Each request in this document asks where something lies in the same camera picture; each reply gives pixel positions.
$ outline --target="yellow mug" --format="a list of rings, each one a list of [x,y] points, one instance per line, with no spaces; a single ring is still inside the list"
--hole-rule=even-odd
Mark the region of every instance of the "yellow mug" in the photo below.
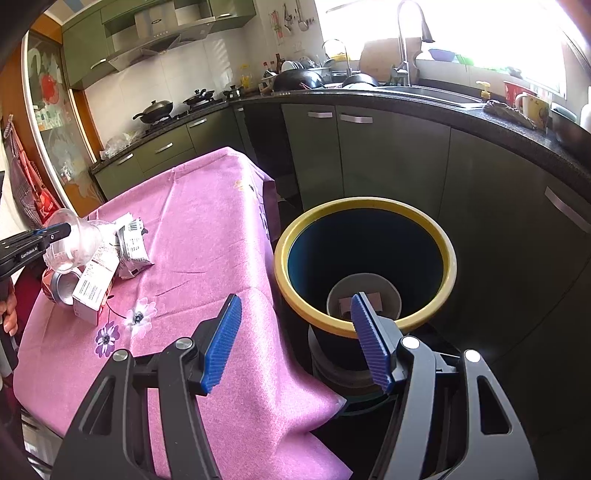
[[[548,102],[529,93],[520,93],[515,97],[515,108],[529,118],[536,128],[542,130],[546,128],[550,113]]]

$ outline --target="window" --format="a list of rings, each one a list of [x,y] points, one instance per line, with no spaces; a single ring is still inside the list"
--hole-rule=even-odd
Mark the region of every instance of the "window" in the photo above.
[[[520,69],[524,77],[564,93],[562,33],[538,0],[418,0],[435,43],[430,48],[451,50],[477,67]],[[398,0],[316,0],[325,40],[338,38],[353,60],[368,40],[398,36]],[[408,2],[401,10],[402,33],[420,37],[418,8]],[[336,42],[327,44],[338,53]]]

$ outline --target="finger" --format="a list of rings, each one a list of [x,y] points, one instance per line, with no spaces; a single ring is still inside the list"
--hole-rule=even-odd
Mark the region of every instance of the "finger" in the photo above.
[[[17,296],[14,293],[8,295],[6,305],[6,311],[8,314],[14,312],[14,309],[17,307]]]
[[[14,327],[17,326],[17,313],[12,312],[11,315],[6,315],[6,318],[2,322],[2,326],[4,327],[4,331],[6,333],[10,332]]]

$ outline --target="cabinet handle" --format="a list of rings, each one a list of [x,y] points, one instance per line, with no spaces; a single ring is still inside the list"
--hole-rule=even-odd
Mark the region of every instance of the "cabinet handle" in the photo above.
[[[332,112],[308,112],[308,116],[312,118],[332,118]]]
[[[566,205],[566,203],[560,200],[558,196],[552,190],[550,190],[550,187],[546,187],[545,195],[546,197],[548,197],[548,200],[552,202],[552,205],[554,205],[558,210],[565,214],[583,232],[591,232],[591,225],[577,212],[575,212],[571,207],[569,207],[568,205]]]
[[[195,123],[189,125],[189,128],[196,127],[198,125],[204,124],[205,122],[207,122],[207,118],[202,118],[201,120],[197,120]]]
[[[168,145],[163,146],[162,148],[159,148],[158,150],[156,150],[154,153],[160,153],[163,152],[164,150],[166,150],[167,148],[170,148],[173,146],[173,143],[170,142]]]
[[[92,67],[90,67],[90,69],[92,70],[94,67],[96,67],[97,65],[100,65],[101,63],[107,61],[107,59],[101,59],[98,62],[96,62]]]
[[[133,153],[130,153],[129,155],[126,155],[125,157],[123,157],[121,160],[119,160],[117,162],[117,165],[121,165],[122,163],[125,163],[126,161],[128,161],[133,156],[134,156]]]
[[[373,124],[374,119],[370,116],[353,116],[341,114],[340,119],[343,122],[350,122],[352,124]]]

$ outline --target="glass door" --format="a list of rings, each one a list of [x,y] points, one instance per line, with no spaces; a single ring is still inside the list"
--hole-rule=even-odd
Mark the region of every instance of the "glass door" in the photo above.
[[[27,72],[34,120],[48,157],[44,159],[46,168],[53,168],[76,213],[85,216],[103,202],[88,170],[95,159],[66,85],[60,45],[30,31]]]

